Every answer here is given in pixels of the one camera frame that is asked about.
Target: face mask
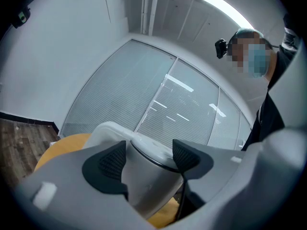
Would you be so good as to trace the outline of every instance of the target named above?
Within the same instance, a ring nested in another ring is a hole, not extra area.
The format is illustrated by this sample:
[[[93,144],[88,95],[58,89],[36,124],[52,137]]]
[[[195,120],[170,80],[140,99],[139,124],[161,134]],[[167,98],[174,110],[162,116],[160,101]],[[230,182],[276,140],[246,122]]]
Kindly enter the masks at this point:
[[[267,74],[271,52],[265,49],[265,44],[249,44],[248,55],[245,55],[243,56],[243,72],[248,73],[252,78],[261,78]]]

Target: black baseboard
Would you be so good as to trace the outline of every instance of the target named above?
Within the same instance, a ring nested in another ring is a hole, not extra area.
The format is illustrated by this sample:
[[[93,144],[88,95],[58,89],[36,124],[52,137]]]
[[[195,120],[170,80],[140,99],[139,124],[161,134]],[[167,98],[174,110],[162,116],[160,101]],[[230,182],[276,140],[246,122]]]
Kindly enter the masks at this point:
[[[25,117],[19,117],[19,116],[6,114],[6,113],[2,113],[2,112],[0,112],[0,118],[15,121],[15,122],[32,124],[32,125],[48,125],[48,126],[52,126],[52,128],[54,129],[54,131],[57,134],[59,132],[59,129],[54,122],[42,121],[42,120],[37,120],[37,119],[25,118]]]

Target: round table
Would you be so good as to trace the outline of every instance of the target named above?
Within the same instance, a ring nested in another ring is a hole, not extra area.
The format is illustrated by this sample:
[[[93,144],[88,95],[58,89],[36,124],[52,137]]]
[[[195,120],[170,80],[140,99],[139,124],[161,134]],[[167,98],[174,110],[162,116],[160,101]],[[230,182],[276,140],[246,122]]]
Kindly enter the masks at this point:
[[[57,141],[45,151],[45,153],[38,161],[34,171],[36,171],[39,167],[43,166],[45,163],[56,156],[81,150],[90,135],[91,134],[72,135]],[[166,205],[164,205],[157,213],[147,219],[147,221],[156,228],[163,228],[174,222],[178,207],[179,204],[177,201],[174,198],[171,198],[171,200]]]

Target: white lid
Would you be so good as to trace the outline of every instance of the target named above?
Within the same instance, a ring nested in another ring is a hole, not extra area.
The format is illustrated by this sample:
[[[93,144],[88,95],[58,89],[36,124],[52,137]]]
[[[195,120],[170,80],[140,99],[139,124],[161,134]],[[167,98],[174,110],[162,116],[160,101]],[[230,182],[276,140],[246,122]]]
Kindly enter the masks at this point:
[[[135,134],[131,143],[136,149],[140,150],[152,160],[166,167],[178,170],[173,160],[173,151],[169,147],[140,133]]]

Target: wooden floor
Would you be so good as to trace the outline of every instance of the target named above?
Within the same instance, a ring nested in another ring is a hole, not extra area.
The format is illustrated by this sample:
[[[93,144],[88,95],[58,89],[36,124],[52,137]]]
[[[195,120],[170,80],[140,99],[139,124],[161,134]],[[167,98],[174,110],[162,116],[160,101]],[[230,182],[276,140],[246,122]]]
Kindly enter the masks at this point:
[[[0,119],[0,172],[10,188],[31,174],[57,134],[51,126]]]

